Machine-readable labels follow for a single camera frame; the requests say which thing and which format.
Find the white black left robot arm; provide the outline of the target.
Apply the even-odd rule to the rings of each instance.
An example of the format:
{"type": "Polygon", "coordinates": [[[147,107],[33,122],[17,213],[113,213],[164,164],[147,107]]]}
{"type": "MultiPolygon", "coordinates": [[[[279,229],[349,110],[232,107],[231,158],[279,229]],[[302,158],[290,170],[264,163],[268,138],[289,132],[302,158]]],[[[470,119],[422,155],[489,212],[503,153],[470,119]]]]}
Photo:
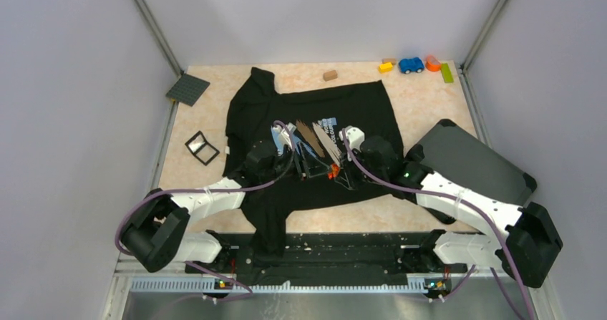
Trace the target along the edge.
{"type": "Polygon", "coordinates": [[[290,127],[276,125],[273,131],[278,137],[276,142],[254,143],[243,164],[212,185],[151,191],[119,225],[116,246],[150,273],[186,260],[203,262],[212,272],[225,270],[230,254],[217,235],[188,235],[190,224],[239,208],[251,193],[265,190],[283,178],[333,179],[339,173],[339,155],[329,162],[325,155],[297,139],[290,127]]]}

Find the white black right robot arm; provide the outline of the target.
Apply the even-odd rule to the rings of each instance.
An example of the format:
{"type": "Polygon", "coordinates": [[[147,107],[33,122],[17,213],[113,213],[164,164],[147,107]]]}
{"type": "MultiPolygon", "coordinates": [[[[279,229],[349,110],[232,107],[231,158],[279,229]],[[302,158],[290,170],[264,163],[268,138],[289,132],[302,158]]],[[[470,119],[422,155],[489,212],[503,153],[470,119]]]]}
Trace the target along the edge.
{"type": "Polygon", "coordinates": [[[357,182],[380,185],[396,198],[443,213],[474,228],[475,233],[438,231],[420,252],[428,271],[446,264],[501,268],[522,285],[540,288],[563,249],[548,210],[530,202],[505,203],[458,185],[418,162],[395,163],[392,146],[382,137],[367,138],[358,127],[341,130],[342,170],[357,182]]]}

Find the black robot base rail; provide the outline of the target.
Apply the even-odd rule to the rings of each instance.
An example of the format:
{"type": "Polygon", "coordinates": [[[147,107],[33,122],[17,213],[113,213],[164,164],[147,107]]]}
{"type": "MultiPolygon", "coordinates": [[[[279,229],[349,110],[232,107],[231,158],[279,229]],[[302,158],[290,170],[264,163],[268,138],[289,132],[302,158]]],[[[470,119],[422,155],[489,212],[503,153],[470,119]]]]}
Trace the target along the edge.
{"type": "Polygon", "coordinates": [[[251,234],[221,234],[222,250],[204,268],[235,275],[247,286],[404,286],[416,273],[467,273],[463,263],[444,264],[425,233],[296,233],[281,255],[253,245],[251,234]]]}

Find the black printed t-shirt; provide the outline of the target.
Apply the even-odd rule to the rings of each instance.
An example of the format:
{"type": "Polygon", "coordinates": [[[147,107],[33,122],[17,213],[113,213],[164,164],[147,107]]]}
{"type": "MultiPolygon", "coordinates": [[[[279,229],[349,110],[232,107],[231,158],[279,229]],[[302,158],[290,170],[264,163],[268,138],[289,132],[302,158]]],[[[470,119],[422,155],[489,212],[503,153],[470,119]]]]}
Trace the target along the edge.
{"type": "MultiPolygon", "coordinates": [[[[277,152],[282,151],[272,130],[276,120],[294,124],[294,141],[303,145],[298,151],[325,165],[334,164],[345,153],[339,133],[348,126],[361,129],[371,142],[386,140],[384,148],[394,153],[386,172],[367,168],[375,176],[394,177],[404,159],[402,136],[382,81],[281,94],[276,91],[274,73],[254,67],[228,108],[225,135],[230,152],[225,159],[224,176],[241,168],[261,140],[271,142],[277,152]]],[[[252,192],[241,210],[256,230],[251,240],[256,253],[281,257],[286,247],[286,219],[292,212],[358,203],[385,194],[385,188],[369,183],[347,190],[326,175],[308,181],[287,177],[252,192]]]]}

